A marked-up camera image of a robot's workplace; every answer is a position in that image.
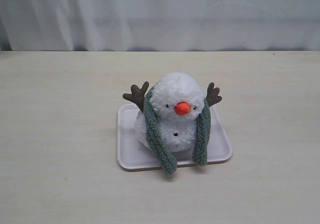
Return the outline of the green knitted scarf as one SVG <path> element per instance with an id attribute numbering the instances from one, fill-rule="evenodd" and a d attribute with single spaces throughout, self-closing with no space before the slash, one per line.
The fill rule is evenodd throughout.
<path id="1" fill-rule="evenodd" d="M 175 153 L 191 150 L 191 160 L 205 166 L 211 135 L 211 111 L 214 86 L 207 95 L 196 89 L 165 90 L 157 83 L 144 97 L 141 142 L 152 150 L 167 175 L 173 174 L 178 161 Z"/>

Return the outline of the white plush snowman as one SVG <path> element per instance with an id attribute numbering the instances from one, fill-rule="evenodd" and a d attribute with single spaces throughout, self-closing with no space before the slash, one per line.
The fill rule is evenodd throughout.
<path id="1" fill-rule="evenodd" d="M 122 97 L 139 109 L 134 127 L 138 141 L 151 149 L 147 131 L 155 124 L 152 134 L 172 153 L 195 146 L 200 128 L 210 124 L 210 120 L 201 121 L 201 117 L 209 115 L 210 107 L 223 99 L 213 82 L 203 92 L 196 80 L 183 72 L 168 73 L 153 87 L 147 81 L 142 87 L 133 84 L 130 93 Z"/>

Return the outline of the white rectangular plastic tray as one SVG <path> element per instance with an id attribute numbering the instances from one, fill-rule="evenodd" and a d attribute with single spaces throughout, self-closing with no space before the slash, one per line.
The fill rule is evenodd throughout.
<path id="1" fill-rule="evenodd" d="M 117 113 L 117 161 L 127 171 L 161 169 L 159 160 L 135 134 L 135 121 L 140 110 L 126 104 Z M 215 106 L 210 108 L 211 131 L 207 146 L 207 164 L 223 163 L 232 157 L 233 149 Z"/>

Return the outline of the white backdrop curtain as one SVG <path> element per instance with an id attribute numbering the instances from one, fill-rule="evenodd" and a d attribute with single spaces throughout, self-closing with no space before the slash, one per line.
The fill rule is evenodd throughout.
<path id="1" fill-rule="evenodd" d="M 319 50 L 320 0 L 0 0 L 12 51 Z"/>

